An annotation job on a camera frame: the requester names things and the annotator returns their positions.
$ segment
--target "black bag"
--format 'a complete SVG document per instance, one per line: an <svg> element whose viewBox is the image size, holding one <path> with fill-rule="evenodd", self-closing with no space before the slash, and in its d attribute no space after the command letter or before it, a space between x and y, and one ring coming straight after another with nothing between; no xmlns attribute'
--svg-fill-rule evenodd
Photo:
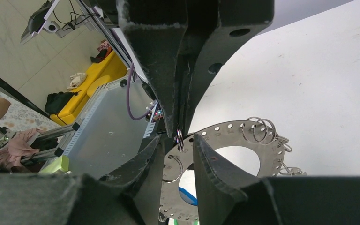
<svg viewBox="0 0 360 225"><path fill-rule="evenodd" d="M52 93L47 96L47 102L45 105L45 112L49 115L57 115L72 98L72 96L78 95L78 92L59 92Z"/></svg>

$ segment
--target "wire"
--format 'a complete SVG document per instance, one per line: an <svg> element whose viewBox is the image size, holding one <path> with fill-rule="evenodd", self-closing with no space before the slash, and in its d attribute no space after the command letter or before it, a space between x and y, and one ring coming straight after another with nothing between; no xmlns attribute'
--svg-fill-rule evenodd
<svg viewBox="0 0 360 225"><path fill-rule="evenodd" d="M72 8L72 12L75 14L75 9L74 9L74 5L72 4L72 1L69 0L69 3L71 4L71 8Z"/></svg>
<svg viewBox="0 0 360 225"><path fill-rule="evenodd" d="M92 17L92 16L96 16L96 15L92 15L92 14L90 14L89 16L87 16L86 18L84 18L83 20L81 20L79 23L75 23L75 24L73 24L73 27L74 27L74 26L77 26L77 25L79 25L79 24L81 24L83 21L85 21L85 20L89 19L89 18L90 18L90 17ZM69 28L63 29L63 31L65 31L65 30L69 30L69 29L72 29L72 27L70 26Z"/></svg>
<svg viewBox="0 0 360 225"><path fill-rule="evenodd" d="M54 15L54 17L56 18L56 20L59 22L59 23L62 23L62 24L67 24L67 23L69 23L69 22L61 22L58 18L57 18L57 16L56 16L56 13L53 11L53 15Z"/></svg>
<svg viewBox="0 0 360 225"><path fill-rule="evenodd" d="M149 113L150 110L154 107L151 106L142 116L140 117L134 117L132 114L132 111L130 110L130 82L132 81L132 75L135 72L135 65L132 63L132 65L130 66L130 72L129 72L129 76L127 76L127 86L126 86L126 108L127 108L127 113L129 114L130 118L132 120L141 120L144 117L146 117Z"/></svg>
<svg viewBox="0 0 360 225"><path fill-rule="evenodd" d="M76 12L75 12L75 9L74 9L74 5L72 4L72 1L71 1L71 0L69 0L69 3L71 4L71 8L72 8L72 12L69 13L69 14L70 14L70 18L71 18L71 20L70 20L69 22L62 22L62 21L60 21L60 20L57 18L55 11L53 11L53 15L54 15L54 17L56 18L56 20L57 20L59 23L62 23L62 24L65 24L65 25L69 25L69 24L74 20L74 19L72 18L72 14L74 14L74 17L75 17L75 24L74 24L74 26L79 25L79 24L81 24L83 21L85 21L85 19L84 19L84 20L80 21L79 23L77 23L77 21L76 21L77 17L76 17L76 16L87 16L86 19L88 19L88 18L90 18L91 16L94 16L94 15L100 16L100 15L97 14L97 13L90 13L90 14L79 14L79 13L76 13Z"/></svg>

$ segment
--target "yellow couch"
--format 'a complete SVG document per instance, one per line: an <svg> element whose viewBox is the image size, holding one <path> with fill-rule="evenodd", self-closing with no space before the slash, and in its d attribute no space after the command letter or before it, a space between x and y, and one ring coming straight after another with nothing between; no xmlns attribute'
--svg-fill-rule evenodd
<svg viewBox="0 0 360 225"><path fill-rule="evenodd" d="M83 109L89 100L87 91L89 87L100 77L110 76L109 80L117 80L126 74L126 66L120 58L112 51L102 62L92 63L86 71L86 80L72 92L78 92L78 95L72 96L66 106L58 115L51 115L50 119L60 125L73 123L79 112Z"/></svg>

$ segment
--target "metal ring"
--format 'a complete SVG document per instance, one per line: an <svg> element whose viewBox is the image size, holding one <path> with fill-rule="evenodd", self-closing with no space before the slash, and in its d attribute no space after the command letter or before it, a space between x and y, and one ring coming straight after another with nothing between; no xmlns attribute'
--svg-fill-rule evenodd
<svg viewBox="0 0 360 225"><path fill-rule="evenodd" d="M265 123L262 119L260 119L259 117L256 117L256 116L249 117L249 118L247 118L245 121L251 121L251 119L256 119L256 120L257 120L257 123L259 123L259 121L261 121L260 124L263 124L263 125L264 125L264 131L265 131L264 137L261 139L261 141L258 141L258 140L256 139L256 136L255 136L255 127L256 127L256 124L254 124L254 125L252 125L252 126L253 126L253 138L254 138L257 142L252 142L252 141L248 140L248 139L246 138L246 135L245 135L245 129L244 129L245 123L244 123L243 126L242 126L242 136L243 136L243 138L244 138L246 141L248 141L248 142L256 143L256 144L261 143L261 142L263 142L263 141L266 139L266 137L267 137L267 135L268 135L268 127L267 127L266 123Z"/></svg>
<svg viewBox="0 0 360 225"><path fill-rule="evenodd" d="M173 183L173 182L177 181L181 177L181 175L184 172L184 168L183 168L183 164L181 163L181 161L177 157L175 157L173 155L169 155L168 158L173 158L174 160L176 160L176 162L179 164L179 167L180 167L180 173L179 173L179 175L177 176L176 179L174 179L174 180L165 180L165 179L162 178L163 182L170 184L170 183Z"/></svg>
<svg viewBox="0 0 360 225"><path fill-rule="evenodd" d="M284 137L284 136L278 135L278 136L277 136L277 139L278 139L280 142L282 142L282 143L288 143L288 142L289 142L289 139L287 139L287 138Z"/></svg>
<svg viewBox="0 0 360 225"><path fill-rule="evenodd" d="M283 143L283 145L284 145L284 150L285 151L287 151L287 152L292 152L293 151L292 147L289 146L289 144Z"/></svg>
<svg viewBox="0 0 360 225"><path fill-rule="evenodd" d="M179 129L177 129L176 141L177 141L177 149L179 150L179 152L184 152L183 134Z"/></svg>
<svg viewBox="0 0 360 225"><path fill-rule="evenodd" d="M285 168L285 170L288 172L288 173L281 172L281 171L283 170L283 169L281 169L281 170L279 171L279 173L282 174L282 175L291 175L291 176L292 176L292 171L289 170L289 168L285 165L285 163L282 162L282 160L278 160L278 162L279 162L279 163Z"/></svg>
<svg viewBox="0 0 360 225"><path fill-rule="evenodd" d="M166 222L166 220L169 218L167 216L165 216L163 213L161 213L161 208L163 205L159 206L159 213L158 213L158 220L162 223Z"/></svg>
<svg viewBox="0 0 360 225"><path fill-rule="evenodd" d="M263 143L263 144L271 144L273 143L273 141L275 140L275 138L277 137L277 129L275 129L275 125L274 123L271 121L271 120L268 120L268 119L263 119L263 121L266 121L268 122L270 125L271 125L271 129L272 129L272 138L271 140L268 142L268 143Z"/></svg>
<svg viewBox="0 0 360 225"><path fill-rule="evenodd" d="M303 171L302 171L300 168L298 168L298 167L292 167L292 166L290 166L290 167L284 167L284 168L285 168L285 170L286 170L286 173L282 172L283 169L281 169L281 170L279 171L279 173L280 173L281 175L297 176L297 175L303 174Z"/></svg>

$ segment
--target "perforated metal plate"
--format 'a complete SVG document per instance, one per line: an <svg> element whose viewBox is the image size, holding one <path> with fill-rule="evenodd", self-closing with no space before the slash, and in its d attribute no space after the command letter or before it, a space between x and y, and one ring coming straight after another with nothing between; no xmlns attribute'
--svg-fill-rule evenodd
<svg viewBox="0 0 360 225"><path fill-rule="evenodd" d="M260 169L257 177L276 176L281 168L280 161L284 160L285 149L278 140L272 140L272 129L268 127L268 136L261 143L246 141L242 135L244 127L245 137L254 140L252 126L255 127L255 138L261 140L266 132L264 125L254 121L230 121L216 124L197 132L204 137L205 141L215 150L241 146L253 150L259 157ZM161 212L170 218L184 221L198 221L198 208L186 203L179 194L180 171L186 170L193 163L193 135L184 140L184 152L180 153L174 147L165 156L165 166L161 191Z"/></svg>

